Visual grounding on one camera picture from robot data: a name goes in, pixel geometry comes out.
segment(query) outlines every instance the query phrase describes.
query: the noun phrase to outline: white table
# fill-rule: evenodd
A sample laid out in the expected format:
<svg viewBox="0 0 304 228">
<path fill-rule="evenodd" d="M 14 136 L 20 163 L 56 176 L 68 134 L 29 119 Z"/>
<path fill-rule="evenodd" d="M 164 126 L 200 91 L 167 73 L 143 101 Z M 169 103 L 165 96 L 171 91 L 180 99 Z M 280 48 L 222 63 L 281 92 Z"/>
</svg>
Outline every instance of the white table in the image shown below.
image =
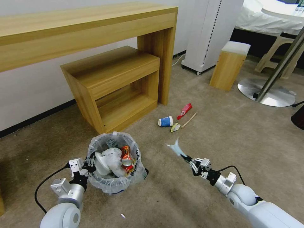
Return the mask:
<svg viewBox="0 0 304 228">
<path fill-rule="evenodd" d="M 296 5 L 278 3 L 277 7 L 273 5 L 264 6 L 262 12 L 271 16 L 304 22 L 303 11 L 295 11 L 295 8 Z M 274 83 L 302 45 L 304 45 L 304 28 L 297 35 L 283 59 L 275 68 L 272 76 L 267 81 L 262 79 L 244 79 L 237 85 L 240 92 L 251 100 L 264 105 L 286 107 L 294 104 L 295 95 L 281 86 L 274 85 Z"/>
</svg>

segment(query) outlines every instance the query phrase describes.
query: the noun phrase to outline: black cable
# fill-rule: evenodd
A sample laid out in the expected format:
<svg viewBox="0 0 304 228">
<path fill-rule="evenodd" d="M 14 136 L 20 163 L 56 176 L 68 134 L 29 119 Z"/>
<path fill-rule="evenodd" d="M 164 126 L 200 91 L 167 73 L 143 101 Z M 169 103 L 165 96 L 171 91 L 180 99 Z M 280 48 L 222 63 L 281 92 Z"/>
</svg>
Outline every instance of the black cable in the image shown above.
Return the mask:
<svg viewBox="0 0 304 228">
<path fill-rule="evenodd" d="M 292 107 L 296 107 L 296 106 L 301 105 L 301 104 L 303 104 L 303 103 L 304 103 L 304 101 L 299 102 L 299 103 L 297 103 L 297 104 L 293 104 Z"/>
<path fill-rule="evenodd" d="M 221 171 L 223 171 L 223 170 L 225 170 L 225 169 L 228 169 L 228 168 L 230 168 L 230 167 L 233 167 L 233 168 L 235 168 L 235 169 L 236 169 L 236 171 L 237 171 L 238 175 L 240 176 L 240 179 L 241 179 L 241 181 L 242 181 L 243 185 L 245 185 L 245 183 L 244 183 L 244 181 L 243 181 L 243 178 L 242 178 L 242 176 L 241 176 L 240 172 L 238 171 L 238 169 L 237 169 L 235 166 L 227 166 L 227 167 L 225 167 L 225 168 L 223 168 L 223 169 L 217 170 L 216 172 L 221 172 Z"/>
<path fill-rule="evenodd" d="M 52 176 L 54 176 L 55 174 L 59 173 L 60 171 L 66 169 L 66 168 L 69 168 L 70 165 L 69 163 L 67 163 L 64 167 L 62 167 L 61 169 L 57 170 L 56 172 L 52 173 L 51 175 L 49 175 L 46 179 L 44 179 L 39 185 L 38 187 L 36 188 L 36 191 L 35 191 L 35 202 L 36 204 L 41 208 L 41 210 L 43 210 L 43 212 L 46 214 L 47 211 L 44 209 L 44 207 L 39 203 L 38 199 L 37 199 L 37 193 L 38 193 L 38 190 L 39 188 L 41 187 L 41 185 L 46 182 L 48 179 L 50 179 Z"/>
</svg>

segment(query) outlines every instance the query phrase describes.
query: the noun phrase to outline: white bed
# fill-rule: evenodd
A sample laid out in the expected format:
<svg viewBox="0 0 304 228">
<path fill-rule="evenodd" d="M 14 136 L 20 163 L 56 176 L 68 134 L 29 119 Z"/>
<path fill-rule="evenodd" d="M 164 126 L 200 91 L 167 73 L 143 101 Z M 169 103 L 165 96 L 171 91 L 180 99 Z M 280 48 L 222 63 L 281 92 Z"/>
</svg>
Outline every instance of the white bed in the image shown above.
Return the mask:
<svg viewBox="0 0 304 228">
<path fill-rule="evenodd" d="M 297 35 L 303 28 L 304 23 L 281 19 L 261 12 L 263 5 L 271 7 L 294 7 L 277 0 L 244 0 L 241 14 L 237 19 L 236 27 L 278 36 L 282 32 Z"/>
</svg>

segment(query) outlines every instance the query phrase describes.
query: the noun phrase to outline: white wall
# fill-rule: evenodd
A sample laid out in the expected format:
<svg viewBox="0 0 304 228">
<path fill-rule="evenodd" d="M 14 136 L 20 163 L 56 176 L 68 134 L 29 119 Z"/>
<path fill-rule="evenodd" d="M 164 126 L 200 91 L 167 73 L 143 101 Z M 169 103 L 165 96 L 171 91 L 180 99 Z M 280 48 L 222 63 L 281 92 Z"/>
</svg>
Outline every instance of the white wall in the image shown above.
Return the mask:
<svg viewBox="0 0 304 228">
<path fill-rule="evenodd" d="M 142 0 L 179 7 L 174 54 L 186 50 L 194 1 Z M 126 0 L 1 0 L 0 16 L 63 10 Z M 136 38 L 0 73 L 0 131 L 73 99 L 60 65 L 125 45 Z"/>
</svg>

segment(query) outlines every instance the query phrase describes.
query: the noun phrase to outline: white air purifier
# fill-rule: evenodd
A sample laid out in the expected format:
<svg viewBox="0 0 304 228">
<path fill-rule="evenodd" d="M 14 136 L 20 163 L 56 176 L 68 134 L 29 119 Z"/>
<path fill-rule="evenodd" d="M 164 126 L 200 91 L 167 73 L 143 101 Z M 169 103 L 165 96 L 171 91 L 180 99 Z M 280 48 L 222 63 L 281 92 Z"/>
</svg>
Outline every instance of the white air purifier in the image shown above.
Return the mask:
<svg viewBox="0 0 304 228">
<path fill-rule="evenodd" d="M 186 57 L 181 62 L 197 72 L 216 65 L 229 41 L 244 0 L 196 0 Z"/>
</svg>

